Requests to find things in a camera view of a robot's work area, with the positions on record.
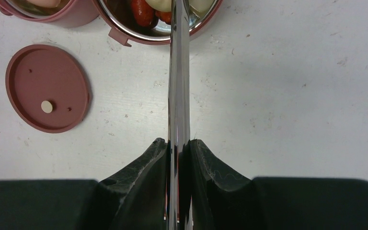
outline round lid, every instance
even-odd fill
[[[61,133],[83,120],[89,85],[78,62],[48,45],[19,50],[6,70],[6,92],[18,115],[47,133]]]

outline white table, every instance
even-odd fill
[[[0,13],[0,179],[101,180],[167,138],[168,46]],[[12,108],[5,71],[51,43],[85,67],[93,101],[71,131],[48,134]],[[368,0],[225,0],[191,43],[191,137],[248,177],[368,180]]]

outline metal handle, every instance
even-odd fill
[[[170,45],[170,79],[169,79],[169,135],[170,174],[167,181],[167,229],[177,230],[177,214],[179,204],[183,202],[179,196],[179,187],[183,183],[178,180],[179,167],[184,167],[182,159],[188,152],[190,141],[190,26],[188,0],[172,1],[172,33]],[[185,230],[192,229],[191,209],[188,213],[180,213],[180,225]]]

